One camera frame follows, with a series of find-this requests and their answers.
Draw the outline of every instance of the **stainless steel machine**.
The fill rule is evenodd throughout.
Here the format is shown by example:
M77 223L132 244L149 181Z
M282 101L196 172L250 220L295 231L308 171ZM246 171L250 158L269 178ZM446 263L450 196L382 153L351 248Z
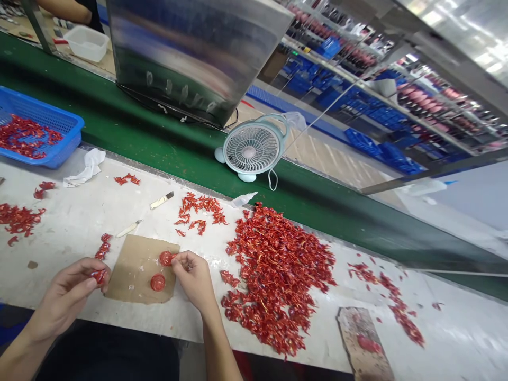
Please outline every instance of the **stainless steel machine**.
M159 112L223 127L293 15L272 0L108 0L116 82Z

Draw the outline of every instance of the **white wall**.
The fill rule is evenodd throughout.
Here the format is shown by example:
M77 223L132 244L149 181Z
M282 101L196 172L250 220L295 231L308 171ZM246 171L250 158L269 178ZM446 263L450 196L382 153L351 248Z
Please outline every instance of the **white wall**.
M508 230L508 161L472 169L440 180L459 180L430 196L497 230Z

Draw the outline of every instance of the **fan grille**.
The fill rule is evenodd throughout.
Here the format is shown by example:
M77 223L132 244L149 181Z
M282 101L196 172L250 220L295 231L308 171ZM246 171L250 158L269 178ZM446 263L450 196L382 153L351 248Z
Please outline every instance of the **fan grille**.
M279 150L279 139L272 130L263 126L248 126L229 134L224 156L232 168L257 174L275 162Z

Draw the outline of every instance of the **fan base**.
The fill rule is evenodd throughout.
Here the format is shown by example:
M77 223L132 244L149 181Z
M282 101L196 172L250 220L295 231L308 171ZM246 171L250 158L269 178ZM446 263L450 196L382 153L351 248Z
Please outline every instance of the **fan base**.
M240 177L240 180L246 183L252 183L254 180L256 180L256 175L238 174L238 177Z
M218 162L223 163L223 164L226 162L226 158L224 157L224 150L222 149L222 147L215 148L214 155L215 155L215 159Z

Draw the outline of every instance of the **person's arm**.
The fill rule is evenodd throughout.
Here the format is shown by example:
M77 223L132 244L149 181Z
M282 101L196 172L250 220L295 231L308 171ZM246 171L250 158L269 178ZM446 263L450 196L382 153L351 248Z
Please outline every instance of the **person's arm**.
M75 0L36 0L37 4L59 19L88 25L92 12Z
M98 285L90 274L104 269L104 282ZM88 296L99 287L107 291L110 274L110 268L94 258L83 258L56 274L23 331L0 357L2 380L30 381L57 336L83 310Z
M189 300L203 319L208 381L242 381L215 300L208 262L191 251L184 251L171 261L171 265Z

